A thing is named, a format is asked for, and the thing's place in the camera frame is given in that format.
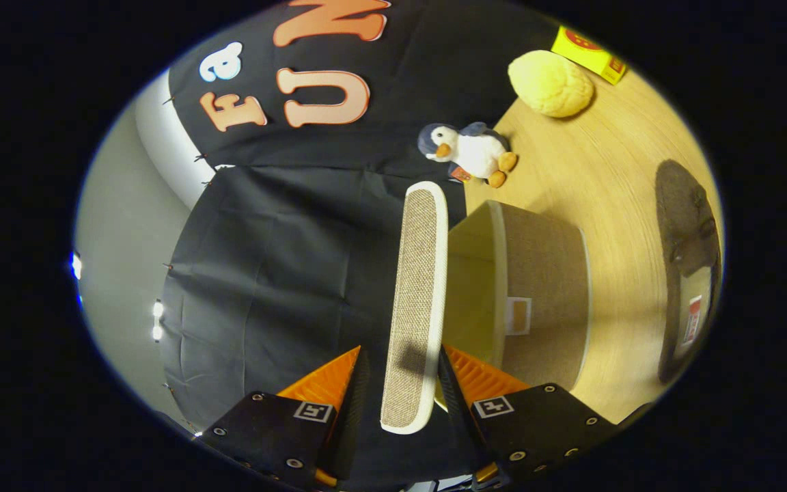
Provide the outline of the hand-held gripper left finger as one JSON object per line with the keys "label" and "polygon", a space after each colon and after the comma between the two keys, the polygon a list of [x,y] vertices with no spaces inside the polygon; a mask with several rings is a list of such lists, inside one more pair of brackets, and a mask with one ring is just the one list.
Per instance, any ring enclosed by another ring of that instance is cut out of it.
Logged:
{"label": "hand-held gripper left finger", "polygon": [[352,474],[369,364],[360,346],[280,392],[254,390],[200,445],[278,489],[341,489]]}

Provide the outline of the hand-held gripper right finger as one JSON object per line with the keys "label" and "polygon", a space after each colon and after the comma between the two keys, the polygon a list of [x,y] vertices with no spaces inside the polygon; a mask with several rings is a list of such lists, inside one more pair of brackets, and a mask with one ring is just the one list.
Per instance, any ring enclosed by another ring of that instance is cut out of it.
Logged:
{"label": "hand-held gripper right finger", "polygon": [[439,380],[471,489],[515,489],[552,474],[620,427],[557,383],[530,385],[443,344]]}

